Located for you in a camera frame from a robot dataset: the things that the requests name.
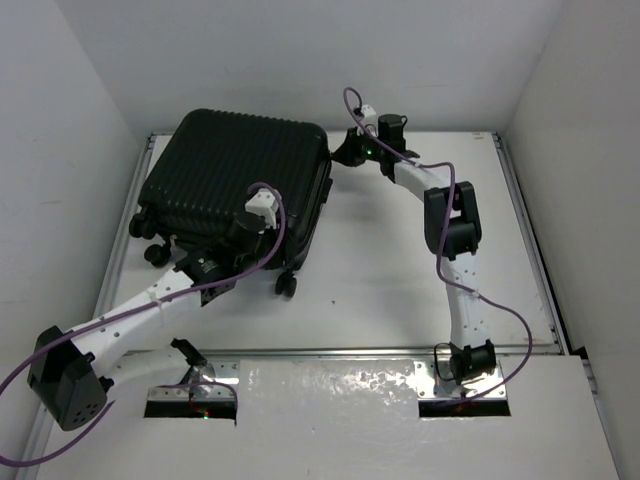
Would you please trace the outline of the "black hard-shell suitcase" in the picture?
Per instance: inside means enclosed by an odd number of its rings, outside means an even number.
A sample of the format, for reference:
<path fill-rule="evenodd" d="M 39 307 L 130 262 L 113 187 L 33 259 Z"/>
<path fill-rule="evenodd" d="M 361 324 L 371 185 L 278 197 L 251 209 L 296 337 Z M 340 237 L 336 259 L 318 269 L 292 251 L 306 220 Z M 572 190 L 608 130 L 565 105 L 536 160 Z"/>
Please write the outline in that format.
<path fill-rule="evenodd" d="M 196 109 L 181 121 L 139 197 L 129 223 L 134 238 L 162 238 L 144 258 L 165 266 L 171 249 L 190 254 L 222 239 L 259 189 L 276 190 L 287 226 L 267 263 L 280 270 L 275 291 L 292 297 L 332 180 L 326 132 L 318 125 Z"/>

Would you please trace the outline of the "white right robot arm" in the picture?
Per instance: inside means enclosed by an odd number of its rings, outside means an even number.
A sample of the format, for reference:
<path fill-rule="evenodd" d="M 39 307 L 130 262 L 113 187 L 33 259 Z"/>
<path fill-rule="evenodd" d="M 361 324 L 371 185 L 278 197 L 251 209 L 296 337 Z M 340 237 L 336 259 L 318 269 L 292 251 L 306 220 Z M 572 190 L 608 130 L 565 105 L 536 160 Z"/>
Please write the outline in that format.
<path fill-rule="evenodd" d="M 374 161 L 383 176 L 422 202 L 425 242 L 436 256 L 451 318 L 450 374 L 445 379 L 460 385 L 496 367 L 478 292 L 476 253 L 482 229 L 475 190 L 471 183 L 455 180 L 449 163 L 419 163 L 418 155 L 406 149 L 405 124 L 406 118 L 396 114 L 380 116 L 375 130 L 357 121 L 333 160 L 349 167 Z"/>

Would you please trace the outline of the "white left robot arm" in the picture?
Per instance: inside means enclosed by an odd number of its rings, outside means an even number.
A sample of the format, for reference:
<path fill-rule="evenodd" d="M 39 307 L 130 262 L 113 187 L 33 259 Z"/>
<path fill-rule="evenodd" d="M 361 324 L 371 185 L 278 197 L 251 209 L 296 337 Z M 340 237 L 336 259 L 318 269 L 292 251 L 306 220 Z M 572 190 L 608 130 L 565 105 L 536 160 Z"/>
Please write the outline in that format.
<path fill-rule="evenodd" d="M 64 431 L 99 417 L 121 383 L 122 357 L 142 340 L 169 330 L 232 290 L 275 256 L 287 226 L 282 211 L 239 213 L 229 232 L 179 260 L 142 292 L 105 315 L 68 331 L 39 334 L 27 383 Z"/>

